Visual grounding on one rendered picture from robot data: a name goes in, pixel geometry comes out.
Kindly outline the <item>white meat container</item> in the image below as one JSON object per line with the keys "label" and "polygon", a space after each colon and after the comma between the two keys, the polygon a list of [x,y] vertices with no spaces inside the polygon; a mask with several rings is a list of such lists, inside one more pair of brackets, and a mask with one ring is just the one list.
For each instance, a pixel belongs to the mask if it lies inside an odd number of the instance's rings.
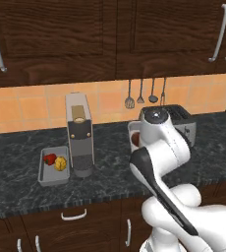
{"label": "white meat container", "polygon": [[137,150],[140,146],[136,147],[133,143],[132,143],[132,135],[135,132],[140,132],[140,128],[141,128],[141,123],[139,121],[132,121],[128,124],[128,131],[129,131],[129,139],[130,139],[130,145],[131,145],[131,152]]}

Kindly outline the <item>grey coffee machine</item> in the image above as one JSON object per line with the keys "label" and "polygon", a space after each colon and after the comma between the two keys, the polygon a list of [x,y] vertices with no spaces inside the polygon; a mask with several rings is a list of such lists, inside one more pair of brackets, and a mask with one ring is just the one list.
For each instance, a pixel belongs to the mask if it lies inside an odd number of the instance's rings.
{"label": "grey coffee machine", "polygon": [[95,165],[88,101],[83,93],[70,93],[65,102],[71,167],[77,177],[85,178],[91,176]]}

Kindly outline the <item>hanging metal spatula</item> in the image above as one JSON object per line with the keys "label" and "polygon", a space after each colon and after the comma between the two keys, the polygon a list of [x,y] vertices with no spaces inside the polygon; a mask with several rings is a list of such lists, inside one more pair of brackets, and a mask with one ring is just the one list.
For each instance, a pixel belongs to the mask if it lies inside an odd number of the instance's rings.
{"label": "hanging metal spatula", "polygon": [[144,99],[142,97],[142,88],[143,88],[143,79],[141,79],[141,86],[140,86],[140,95],[137,99],[137,103],[144,103]]}

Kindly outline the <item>brown chicken drumstick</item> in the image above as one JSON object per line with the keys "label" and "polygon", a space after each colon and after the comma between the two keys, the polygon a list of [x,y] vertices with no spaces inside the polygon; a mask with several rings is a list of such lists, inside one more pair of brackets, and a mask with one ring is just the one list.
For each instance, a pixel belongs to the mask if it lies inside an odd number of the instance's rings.
{"label": "brown chicken drumstick", "polygon": [[140,145],[140,133],[139,132],[135,132],[132,135],[132,143],[138,147]]}

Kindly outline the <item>dark wood drawer front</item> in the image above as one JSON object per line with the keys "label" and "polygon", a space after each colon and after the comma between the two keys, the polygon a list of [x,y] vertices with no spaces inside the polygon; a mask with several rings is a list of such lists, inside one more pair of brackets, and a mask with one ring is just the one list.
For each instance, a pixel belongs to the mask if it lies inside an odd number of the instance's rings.
{"label": "dark wood drawer front", "polygon": [[226,181],[199,187],[201,205],[226,206]]}
{"label": "dark wood drawer front", "polygon": [[[63,221],[65,217],[85,218]],[[22,216],[33,252],[39,236],[41,252],[119,252],[121,202],[94,203],[69,209],[46,211]]]}

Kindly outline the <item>silver toaster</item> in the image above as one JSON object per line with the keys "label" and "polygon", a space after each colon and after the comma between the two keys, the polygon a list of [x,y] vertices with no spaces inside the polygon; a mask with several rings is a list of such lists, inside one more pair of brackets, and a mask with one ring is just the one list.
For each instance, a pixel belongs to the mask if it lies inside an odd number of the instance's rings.
{"label": "silver toaster", "polygon": [[178,104],[147,106],[141,110],[139,147],[150,145],[162,138],[159,130],[164,118],[171,119],[174,128],[192,148],[196,141],[197,123],[192,115]]}

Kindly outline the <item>dark wood base cupboard door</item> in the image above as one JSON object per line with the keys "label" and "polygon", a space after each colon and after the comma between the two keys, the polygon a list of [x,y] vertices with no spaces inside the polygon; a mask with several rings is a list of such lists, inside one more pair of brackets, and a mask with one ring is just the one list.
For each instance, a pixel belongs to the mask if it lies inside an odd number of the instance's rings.
{"label": "dark wood base cupboard door", "polygon": [[[148,239],[152,227],[142,218],[141,205],[147,196],[128,198],[122,200],[121,229],[120,229],[120,252],[140,252],[141,245]],[[128,221],[131,222],[131,241],[128,241]]]}

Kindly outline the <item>grey vegetable container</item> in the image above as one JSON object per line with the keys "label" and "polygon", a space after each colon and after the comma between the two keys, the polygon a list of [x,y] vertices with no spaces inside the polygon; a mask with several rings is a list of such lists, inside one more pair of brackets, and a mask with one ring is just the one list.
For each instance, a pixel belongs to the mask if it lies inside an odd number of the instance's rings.
{"label": "grey vegetable container", "polygon": [[[63,170],[57,170],[53,164],[48,165],[46,156],[54,154],[57,158],[63,157],[66,161],[65,168]],[[70,157],[69,150],[66,146],[45,148],[41,150],[38,182],[41,186],[53,186],[65,184],[70,178]]]}

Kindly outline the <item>red bell pepper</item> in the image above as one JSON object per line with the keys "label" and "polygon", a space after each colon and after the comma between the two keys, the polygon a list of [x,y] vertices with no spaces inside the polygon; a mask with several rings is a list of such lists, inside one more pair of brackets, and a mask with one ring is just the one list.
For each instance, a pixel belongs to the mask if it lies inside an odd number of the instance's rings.
{"label": "red bell pepper", "polygon": [[43,161],[45,164],[52,165],[55,162],[56,158],[57,156],[55,154],[50,154],[50,155],[44,156]]}

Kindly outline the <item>hanging metal fork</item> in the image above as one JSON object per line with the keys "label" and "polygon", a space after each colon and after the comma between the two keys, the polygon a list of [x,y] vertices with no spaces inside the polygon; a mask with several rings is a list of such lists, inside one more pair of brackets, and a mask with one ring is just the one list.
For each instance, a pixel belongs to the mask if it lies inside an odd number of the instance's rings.
{"label": "hanging metal fork", "polygon": [[167,78],[164,78],[164,82],[163,82],[163,87],[162,87],[162,93],[160,96],[160,105],[164,105],[165,104],[165,88],[166,88],[166,80]]}

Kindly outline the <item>hanging metal ladle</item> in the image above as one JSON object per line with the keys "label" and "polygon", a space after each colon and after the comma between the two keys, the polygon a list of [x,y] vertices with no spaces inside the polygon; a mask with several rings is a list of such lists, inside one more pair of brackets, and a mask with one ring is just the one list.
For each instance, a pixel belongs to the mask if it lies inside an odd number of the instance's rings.
{"label": "hanging metal ladle", "polygon": [[154,78],[152,79],[152,85],[151,85],[151,94],[150,96],[148,97],[148,100],[151,102],[151,103],[156,103],[158,101],[158,97],[156,95],[153,94],[153,90],[154,90]]}

